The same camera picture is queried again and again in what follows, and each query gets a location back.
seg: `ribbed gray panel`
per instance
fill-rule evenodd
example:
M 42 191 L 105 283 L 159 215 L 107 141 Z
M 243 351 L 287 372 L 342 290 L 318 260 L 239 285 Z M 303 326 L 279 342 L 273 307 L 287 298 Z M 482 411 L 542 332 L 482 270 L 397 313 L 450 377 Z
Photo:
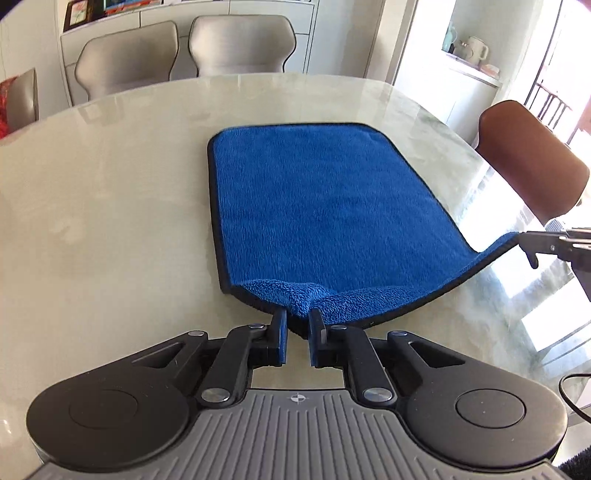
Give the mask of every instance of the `ribbed gray panel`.
M 446 465 L 408 437 L 396 415 L 357 405 L 346 390 L 250 390 L 240 405 L 202 413 L 151 463 L 121 473 L 48 464 L 31 480 L 558 480 L 549 463 L 498 475 Z

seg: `screw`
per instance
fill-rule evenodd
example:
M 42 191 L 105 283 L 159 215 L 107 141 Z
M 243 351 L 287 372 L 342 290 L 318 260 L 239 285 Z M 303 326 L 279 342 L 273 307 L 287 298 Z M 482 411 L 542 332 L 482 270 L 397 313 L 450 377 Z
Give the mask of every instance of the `screw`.
M 230 392 L 225 388 L 208 388 L 203 390 L 201 398 L 209 403 L 222 403 L 230 399 Z
M 363 392 L 364 399 L 371 403 L 384 403 L 392 400 L 392 396 L 387 388 L 368 388 Z

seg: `white kettle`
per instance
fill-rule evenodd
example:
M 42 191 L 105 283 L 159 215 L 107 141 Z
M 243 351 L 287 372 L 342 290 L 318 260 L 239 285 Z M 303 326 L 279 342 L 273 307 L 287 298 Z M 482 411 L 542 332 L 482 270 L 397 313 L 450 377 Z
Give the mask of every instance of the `white kettle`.
M 472 65 L 478 66 L 481 60 L 486 60 L 489 50 L 480 38 L 470 37 L 466 42 L 465 52 L 466 56 L 464 59 Z

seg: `blue towel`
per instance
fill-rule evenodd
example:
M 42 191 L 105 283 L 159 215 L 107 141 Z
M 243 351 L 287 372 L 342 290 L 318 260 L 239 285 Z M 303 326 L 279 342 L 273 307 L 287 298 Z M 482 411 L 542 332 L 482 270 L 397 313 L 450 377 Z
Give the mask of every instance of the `blue towel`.
M 474 251 L 390 140 L 366 125 L 230 128 L 208 156 L 222 291 L 266 312 L 286 307 L 303 335 L 310 309 L 327 325 L 375 325 L 517 244 L 509 233 Z

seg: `marble table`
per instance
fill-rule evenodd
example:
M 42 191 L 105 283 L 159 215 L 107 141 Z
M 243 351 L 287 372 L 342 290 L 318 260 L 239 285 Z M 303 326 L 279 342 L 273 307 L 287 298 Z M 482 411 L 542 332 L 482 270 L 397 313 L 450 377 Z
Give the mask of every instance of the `marble table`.
M 270 320 L 220 292 L 206 146 L 226 127 L 297 122 L 382 131 L 478 250 L 504 232 L 541 229 L 456 134 L 371 80 L 182 80 L 108 96 L 12 134 L 0 141 L 2 480 L 39 464 L 25 414 L 45 387 L 188 330 L 215 338 Z M 555 388 L 563 374 L 589 367 L 590 320 L 568 265 L 547 257 L 534 271 L 515 248 L 368 333 L 407 329 Z M 342 384 L 339 371 L 309 367 L 307 344 L 295 335 L 287 365 L 259 369 L 253 380 L 292 389 Z M 572 395 L 581 389 L 571 387 Z

